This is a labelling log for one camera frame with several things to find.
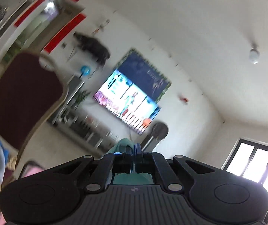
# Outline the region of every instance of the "wall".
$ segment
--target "wall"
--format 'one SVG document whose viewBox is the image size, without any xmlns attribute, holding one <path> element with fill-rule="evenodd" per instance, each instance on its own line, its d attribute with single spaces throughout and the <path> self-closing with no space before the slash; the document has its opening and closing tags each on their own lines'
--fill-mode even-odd
<svg viewBox="0 0 268 225">
<path fill-rule="evenodd" d="M 221 168 L 236 142 L 241 138 L 268 145 L 268 128 L 226 121 L 212 142 L 200 154 L 199 160 Z"/>
<path fill-rule="evenodd" d="M 20 2 L 20 0 L 11 1 L 14 1 L 14 4 Z M 197 159 L 201 150 L 210 142 L 221 125 L 222 119 L 215 107 L 202 94 L 199 87 L 189 80 L 187 73 L 180 66 L 177 66 L 178 63 L 170 59 L 166 51 L 129 20 L 99 0 L 80 0 L 77 4 L 85 7 L 83 13 L 87 15 L 87 18 L 76 27 L 76 31 L 91 35 L 100 22 L 110 19 L 104 32 L 98 33 L 96 37 L 109 48 L 111 58 L 103 70 L 97 71 L 86 82 L 85 87 L 93 93 L 96 92 L 112 73 L 114 66 L 123 55 L 131 47 L 135 47 L 172 81 L 172 86 L 159 102 L 162 109 L 155 118 L 155 121 L 163 121 L 169 126 L 169 134 L 156 148 L 156 151 L 163 153 L 166 158 L 182 154 Z M 63 42 L 67 43 L 66 48 L 62 49 L 58 46 L 51 55 L 66 75 L 78 73 L 82 65 L 96 67 L 93 59 L 87 53 L 82 52 L 78 52 L 67 62 L 75 41 L 70 34 Z M 190 100 L 189 105 L 186 106 L 179 101 L 179 94 L 183 94 Z M 119 138 L 132 138 L 136 142 L 141 142 L 146 135 L 139 136 L 130 131 L 125 124 L 106 109 L 94 104 L 92 99 L 88 99 L 82 108 L 101 120 Z"/>
</svg>

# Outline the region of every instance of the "floor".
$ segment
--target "floor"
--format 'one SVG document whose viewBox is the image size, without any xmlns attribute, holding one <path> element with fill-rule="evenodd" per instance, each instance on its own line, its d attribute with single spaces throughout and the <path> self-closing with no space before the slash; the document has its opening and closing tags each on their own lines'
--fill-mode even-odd
<svg viewBox="0 0 268 225">
<path fill-rule="evenodd" d="M 3 69 L 4 65 L 0 63 L 0 73 Z M 16 152 L 8 144 L 4 145 L 11 152 Z M 19 175 L 24 163 L 29 160 L 36 161 L 48 169 L 88 154 L 88 151 L 77 146 L 49 123 L 44 123 L 28 143 L 15 175 Z"/>
</svg>

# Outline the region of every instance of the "dark blue poster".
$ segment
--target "dark blue poster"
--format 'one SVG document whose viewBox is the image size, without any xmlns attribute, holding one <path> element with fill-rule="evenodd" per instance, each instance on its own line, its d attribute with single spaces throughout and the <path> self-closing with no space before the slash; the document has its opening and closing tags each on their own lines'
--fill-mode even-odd
<svg viewBox="0 0 268 225">
<path fill-rule="evenodd" d="M 156 103 L 171 86 L 171 82 L 135 49 L 124 56 L 117 69 Z"/>
</svg>

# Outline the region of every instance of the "black window frame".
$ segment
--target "black window frame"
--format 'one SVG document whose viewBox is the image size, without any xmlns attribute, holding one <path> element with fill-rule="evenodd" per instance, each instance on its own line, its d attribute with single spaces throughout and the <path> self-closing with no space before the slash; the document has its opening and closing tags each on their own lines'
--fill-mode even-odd
<svg viewBox="0 0 268 225">
<path fill-rule="evenodd" d="M 225 166 L 222 168 L 223 170 L 227 170 L 230 163 L 232 162 L 232 160 L 234 159 L 241 143 L 244 143 L 244 144 L 247 144 L 247 145 L 250 145 L 250 146 L 254 146 L 254 149 L 252 151 L 252 153 L 250 154 L 250 157 L 248 159 L 248 162 L 247 162 L 247 165 L 245 166 L 245 168 L 243 169 L 243 172 L 240 174 L 240 176 L 243 176 L 244 172 L 246 171 L 248 165 L 250 164 L 250 162 L 253 160 L 255 154 L 256 154 L 256 151 L 257 149 L 261 149 L 261 150 L 264 150 L 264 151 L 268 151 L 268 145 L 263 145 L 263 144 L 259 144 L 259 143 L 256 143 L 256 142 L 253 142 L 253 141 L 249 141 L 249 140 L 246 140 L 246 139 L 240 139 L 233 151 L 233 153 L 231 154 L 230 158 L 227 160 L 227 163 L 225 164 Z M 267 162 L 267 165 L 266 165 L 266 169 L 260 179 L 260 181 L 258 182 L 259 184 L 263 185 L 266 178 L 268 176 L 268 162 Z"/>
</svg>

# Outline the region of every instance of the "blue round object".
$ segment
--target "blue round object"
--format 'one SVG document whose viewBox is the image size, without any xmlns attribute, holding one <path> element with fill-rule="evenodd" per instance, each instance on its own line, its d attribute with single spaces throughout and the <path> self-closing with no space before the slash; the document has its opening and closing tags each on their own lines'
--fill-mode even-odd
<svg viewBox="0 0 268 225">
<path fill-rule="evenodd" d="M 90 67 L 88 67 L 88 66 L 81 67 L 81 73 L 83 74 L 83 76 L 89 75 L 90 72 L 91 72 Z"/>
</svg>

